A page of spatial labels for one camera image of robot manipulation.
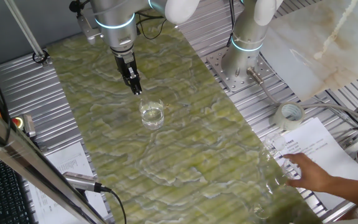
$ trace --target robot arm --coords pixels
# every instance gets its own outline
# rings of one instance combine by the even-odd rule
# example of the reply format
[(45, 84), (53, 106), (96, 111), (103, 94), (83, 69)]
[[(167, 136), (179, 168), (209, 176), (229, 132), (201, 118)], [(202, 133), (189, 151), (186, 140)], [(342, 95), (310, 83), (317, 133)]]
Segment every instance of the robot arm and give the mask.
[(223, 72), (230, 80), (246, 80), (249, 75), (260, 85), (257, 76), (258, 55), (269, 23), (283, 0), (243, 0), (244, 11), (232, 31), (231, 45), (222, 58)]
[(135, 12), (155, 9), (168, 21), (182, 23), (195, 12), (200, 0), (90, 0), (92, 16), (99, 28), (92, 29), (81, 14), (83, 5), (79, 0), (70, 4), (70, 10), (77, 12), (78, 23), (90, 44), (100, 35), (110, 46), (124, 82), (136, 95), (142, 93), (140, 76), (136, 66), (134, 41), (137, 37)]

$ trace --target blue led ring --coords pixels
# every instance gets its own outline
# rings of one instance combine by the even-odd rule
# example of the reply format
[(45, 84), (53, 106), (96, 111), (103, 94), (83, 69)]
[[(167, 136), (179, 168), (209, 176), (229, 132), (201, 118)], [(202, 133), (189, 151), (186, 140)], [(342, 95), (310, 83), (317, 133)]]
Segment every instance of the blue led ring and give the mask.
[(124, 23), (124, 24), (121, 24), (121, 25), (119, 25), (119, 26), (106, 26), (106, 25), (100, 23), (97, 19), (95, 19), (95, 20), (96, 20), (96, 22), (97, 22), (101, 27), (104, 27), (104, 28), (107, 28), (107, 29), (118, 29), (118, 28), (123, 28), (123, 27), (125, 27), (126, 25), (130, 24), (134, 19), (135, 19), (135, 14), (132, 16), (131, 19), (129, 19), (128, 22), (126, 22), (126, 23)]
[(252, 51), (259, 50), (259, 49), (262, 47), (262, 45), (263, 45), (263, 43), (262, 43), (259, 47), (255, 48), (255, 49), (243, 49), (243, 48), (239, 47), (236, 43), (234, 43), (233, 37), (231, 37), (231, 42), (233, 43), (233, 45), (234, 45), (237, 49), (242, 50), (242, 51), (246, 51), (246, 52), (252, 52)]

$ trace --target human arm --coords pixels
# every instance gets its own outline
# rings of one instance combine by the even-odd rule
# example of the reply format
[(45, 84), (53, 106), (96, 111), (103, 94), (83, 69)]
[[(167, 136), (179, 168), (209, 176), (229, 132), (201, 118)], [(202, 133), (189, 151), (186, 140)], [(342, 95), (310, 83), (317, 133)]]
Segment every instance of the human arm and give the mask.
[(303, 153), (287, 154), (284, 158), (298, 164), (301, 169), (301, 179), (288, 180), (287, 185), (326, 192), (358, 205), (358, 180), (333, 177)]

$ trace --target green marble tablecloth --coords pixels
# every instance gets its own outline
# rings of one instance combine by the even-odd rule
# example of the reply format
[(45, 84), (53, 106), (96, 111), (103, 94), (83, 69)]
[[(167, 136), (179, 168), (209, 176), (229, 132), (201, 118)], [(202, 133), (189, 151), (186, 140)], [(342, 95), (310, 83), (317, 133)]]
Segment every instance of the green marble tablecloth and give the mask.
[[(158, 34), (161, 22), (145, 22), (145, 32)], [(135, 42), (144, 94), (165, 104), (156, 131), (143, 127), (139, 96), (100, 39), (77, 35), (48, 50), (99, 179), (120, 196), (129, 223), (251, 223), (257, 202), (273, 211), (257, 223), (319, 223), (295, 189), (277, 184), (279, 166), (172, 24)]]

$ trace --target computer keyboard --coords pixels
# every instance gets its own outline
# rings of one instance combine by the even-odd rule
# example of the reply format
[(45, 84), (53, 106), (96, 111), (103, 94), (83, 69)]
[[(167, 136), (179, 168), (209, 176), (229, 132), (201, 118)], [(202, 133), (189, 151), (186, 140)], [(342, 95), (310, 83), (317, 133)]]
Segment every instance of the computer keyboard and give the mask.
[(33, 223), (20, 176), (0, 161), (0, 224)]

